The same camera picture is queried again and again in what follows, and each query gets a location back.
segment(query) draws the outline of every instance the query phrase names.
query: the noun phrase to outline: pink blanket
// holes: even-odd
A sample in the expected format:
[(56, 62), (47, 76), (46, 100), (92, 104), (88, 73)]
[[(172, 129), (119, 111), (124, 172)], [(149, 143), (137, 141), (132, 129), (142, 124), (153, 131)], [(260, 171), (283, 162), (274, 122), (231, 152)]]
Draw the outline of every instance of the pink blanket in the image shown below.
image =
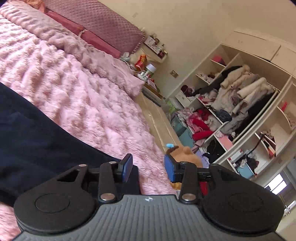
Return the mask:
[[(0, 81), (85, 143), (116, 158), (132, 153), (143, 194), (174, 193), (163, 154), (133, 97), (143, 82), (128, 67), (86, 44), (23, 2), (0, 8)], [(0, 205), (0, 240), (19, 229)]]

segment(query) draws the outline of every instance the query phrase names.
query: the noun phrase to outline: pink pillow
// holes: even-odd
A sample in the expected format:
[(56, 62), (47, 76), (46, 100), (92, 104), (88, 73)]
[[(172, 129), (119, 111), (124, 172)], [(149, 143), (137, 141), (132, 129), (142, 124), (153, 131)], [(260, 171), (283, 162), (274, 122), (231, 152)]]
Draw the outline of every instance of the pink pillow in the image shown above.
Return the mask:
[(63, 16), (61, 16), (61, 15), (59, 15), (59, 14), (53, 12), (53, 11), (48, 11), (45, 14), (47, 16), (50, 16), (54, 20), (56, 20), (58, 23), (60, 23), (66, 29), (69, 29), (72, 33), (74, 33), (76, 35), (79, 35), (79, 33), (84, 30), (83, 26), (81, 26), (79, 24), (76, 24), (76, 23), (70, 21), (69, 19), (66, 19)]
[(104, 40), (88, 30), (81, 35), (81, 38), (88, 44), (93, 45), (96, 49), (102, 50), (107, 54), (112, 55), (114, 58), (119, 58), (121, 55), (119, 50), (112, 47), (110, 44), (106, 43)]

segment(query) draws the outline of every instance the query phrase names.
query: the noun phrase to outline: brown plush toy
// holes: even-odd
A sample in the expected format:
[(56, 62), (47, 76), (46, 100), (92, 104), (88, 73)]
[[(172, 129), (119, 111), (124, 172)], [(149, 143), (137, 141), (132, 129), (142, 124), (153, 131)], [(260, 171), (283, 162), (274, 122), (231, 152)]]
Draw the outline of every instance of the brown plush toy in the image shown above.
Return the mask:
[[(189, 146), (175, 146), (173, 148), (169, 148), (166, 154), (170, 154), (176, 162), (187, 161), (194, 163), (197, 167), (202, 167), (202, 161), (191, 151)], [(171, 185), (175, 190), (180, 190), (182, 184), (171, 183)]]

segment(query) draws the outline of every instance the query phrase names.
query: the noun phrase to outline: clothing tag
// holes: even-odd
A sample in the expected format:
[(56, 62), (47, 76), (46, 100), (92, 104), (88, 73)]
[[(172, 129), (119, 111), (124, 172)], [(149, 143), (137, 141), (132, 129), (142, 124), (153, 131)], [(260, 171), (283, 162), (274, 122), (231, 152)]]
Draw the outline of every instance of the clothing tag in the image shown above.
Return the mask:
[(239, 165), (240, 168), (244, 168), (245, 164), (247, 162), (247, 159), (243, 159), (241, 164)]

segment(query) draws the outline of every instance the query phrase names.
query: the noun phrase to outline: wardrobe cabinet door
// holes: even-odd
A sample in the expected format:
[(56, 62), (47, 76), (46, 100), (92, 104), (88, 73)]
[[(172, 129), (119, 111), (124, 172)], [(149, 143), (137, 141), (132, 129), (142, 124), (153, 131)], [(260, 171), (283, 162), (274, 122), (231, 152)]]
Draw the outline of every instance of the wardrobe cabinet door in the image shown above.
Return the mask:
[(222, 44), (240, 49), (269, 61), (280, 47), (280, 44), (237, 32), (232, 32), (222, 41)]
[(296, 53), (281, 46), (271, 62), (292, 74), (296, 68)]
[(183, 94), (182, 91), (179, 91), (175, 97), (184, 107), (187, 107), (191, 104), (191, 101)]

